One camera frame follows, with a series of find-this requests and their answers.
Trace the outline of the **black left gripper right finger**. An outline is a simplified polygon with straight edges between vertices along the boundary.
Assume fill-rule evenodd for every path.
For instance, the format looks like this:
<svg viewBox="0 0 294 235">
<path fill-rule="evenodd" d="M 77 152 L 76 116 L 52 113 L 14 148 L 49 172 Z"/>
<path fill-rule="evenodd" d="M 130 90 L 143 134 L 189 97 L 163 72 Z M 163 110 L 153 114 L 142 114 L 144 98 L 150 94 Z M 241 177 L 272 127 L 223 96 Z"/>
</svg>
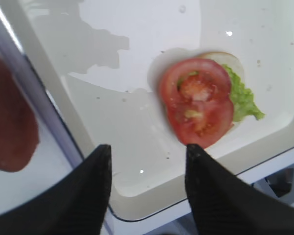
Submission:
<svg viewBox="0 0 294 235">
<path fill-rule="evenodd" d="M 294 208 L 252 188 L 197 144 L 186 146 L 185 191 L 201 235 L 294 235 Z"/>
</svg>

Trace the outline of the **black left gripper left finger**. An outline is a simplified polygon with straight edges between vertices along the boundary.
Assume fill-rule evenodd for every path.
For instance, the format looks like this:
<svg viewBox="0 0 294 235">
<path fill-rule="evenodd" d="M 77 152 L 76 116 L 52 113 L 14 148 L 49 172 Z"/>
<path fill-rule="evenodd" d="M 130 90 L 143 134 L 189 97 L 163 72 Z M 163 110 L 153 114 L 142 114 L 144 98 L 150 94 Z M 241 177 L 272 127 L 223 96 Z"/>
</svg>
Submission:
<svg viewBox="0 0 294 235">
<path fill-rule="evenodd" d="M 69 175 L 0 215 L 0 235 L 99 235 L 112 186 L 112 150 L 97 147 Z"/>
</svg>

